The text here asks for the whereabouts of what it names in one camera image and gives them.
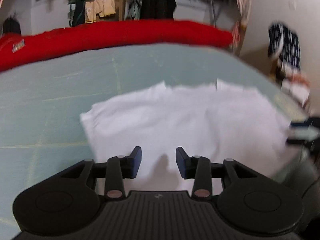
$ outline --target white wall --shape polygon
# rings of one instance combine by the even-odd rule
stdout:
[[[253,0],[240,57],[268,74],[268,27],[282,21],[299,37],[301,69],[311,82],[311,106],[320,113],[320,0]]]
[[[32,0],[3,0],[0,9],[1,27],[4,20],[16,12],[17,20],[20,23],[21,34],[31,34],[31,1]]]

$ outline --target table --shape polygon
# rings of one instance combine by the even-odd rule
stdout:
[[[93,158],[79,121],[92,104],[162,80],[168,85],[198,85],[217,78],[255,86],[290,117],[304,117],[255,69],[208,47],[155,44],[100,49],[1,73],[0,240],[20,231],[12,203],[21,191]]]

